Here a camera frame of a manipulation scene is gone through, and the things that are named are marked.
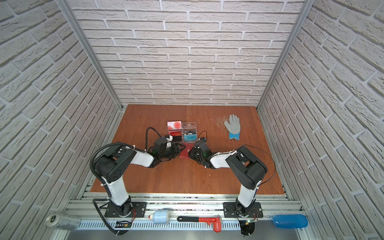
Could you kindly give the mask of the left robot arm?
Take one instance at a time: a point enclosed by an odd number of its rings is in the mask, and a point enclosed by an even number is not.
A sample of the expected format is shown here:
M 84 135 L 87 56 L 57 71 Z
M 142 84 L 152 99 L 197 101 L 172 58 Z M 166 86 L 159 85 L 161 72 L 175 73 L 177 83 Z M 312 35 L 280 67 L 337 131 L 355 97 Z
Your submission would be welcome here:
M 97 150 L 90 158 L 89 165 L 93 175 L 107 191 L 110 207 L 119 216 L 126 217 L 132 212 L 131 197 L 128 194 L 123 175 L 129 165 L 154 168 L 161 162 L 176 158 L 184 145 L 172 142 L 170 138 L 158 138 L 153 147 L 141 150 L 136 146 L 116 142 Z

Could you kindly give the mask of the red leather card holder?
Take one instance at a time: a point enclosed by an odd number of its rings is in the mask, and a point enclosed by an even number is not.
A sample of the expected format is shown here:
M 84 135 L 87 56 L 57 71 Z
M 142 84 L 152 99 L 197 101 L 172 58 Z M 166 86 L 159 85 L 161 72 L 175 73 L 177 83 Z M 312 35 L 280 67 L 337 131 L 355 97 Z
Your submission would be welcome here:
M 189 143 L 183 143 L 182 145 L 180 145 L 180 147 L 183 147 L 183 149 L 182 149 L 179 157 L 182 159 L 189 159 L 190 158 L 190 151 L 192 150 L 194 145 L 189 144 Z

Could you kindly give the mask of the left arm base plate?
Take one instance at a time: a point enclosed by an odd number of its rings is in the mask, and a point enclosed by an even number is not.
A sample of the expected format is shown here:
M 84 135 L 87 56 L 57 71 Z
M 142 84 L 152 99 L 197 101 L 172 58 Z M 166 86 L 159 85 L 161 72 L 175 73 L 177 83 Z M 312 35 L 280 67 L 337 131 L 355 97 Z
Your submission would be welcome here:
M 106 218 L 143 218 L 146 212 L 146 202 L 129 202 L 122 206 L 117 206 L 113 202 L 109 202 L 104 216 Z

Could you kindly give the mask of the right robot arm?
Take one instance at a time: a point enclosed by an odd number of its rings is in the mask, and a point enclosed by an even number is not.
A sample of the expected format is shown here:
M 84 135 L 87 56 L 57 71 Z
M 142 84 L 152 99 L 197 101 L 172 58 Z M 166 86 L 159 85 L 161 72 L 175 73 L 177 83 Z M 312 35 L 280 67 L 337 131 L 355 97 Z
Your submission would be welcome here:
M 189 158 L 209 169 L 229 168 L 241 184 L 240 193 L 235 201 L 235 216 L 247 217 L 252 213 L 256 202 L 256 193 L 268 172 L 267 166 L 251 150 L 242 145 L 229 152 L 213 153 L 206 139 L 195 142 L 189 152 Z

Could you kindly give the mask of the clear acrylic card display stand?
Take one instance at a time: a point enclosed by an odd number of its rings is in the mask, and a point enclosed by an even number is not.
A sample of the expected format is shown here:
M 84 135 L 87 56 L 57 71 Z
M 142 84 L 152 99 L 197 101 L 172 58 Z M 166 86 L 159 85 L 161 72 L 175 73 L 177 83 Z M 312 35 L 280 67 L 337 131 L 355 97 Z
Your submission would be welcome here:
M 183 130 L 186 130 L 186 129 L 196 130 L 197 135 L 198 135 L 197 123 L 196 122 L 187 122 L 187 123 L 182 122 L 182 129 L 181 129 L 182 142 L 180 142 L 180 143 L 193 143 L 193 142 L 184 142 L 183 141 L 183 135 L 184 135 Z

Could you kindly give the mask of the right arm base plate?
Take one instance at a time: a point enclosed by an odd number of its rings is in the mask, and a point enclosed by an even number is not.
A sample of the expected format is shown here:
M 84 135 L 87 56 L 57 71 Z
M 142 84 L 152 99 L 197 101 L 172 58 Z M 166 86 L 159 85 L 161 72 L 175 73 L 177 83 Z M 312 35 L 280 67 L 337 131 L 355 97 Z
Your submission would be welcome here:
M 253 202 L 250 206 L 244 207 L 237 202 L 223 203 L 225 218 L 263 218 L 263 210 L 259 202 Z

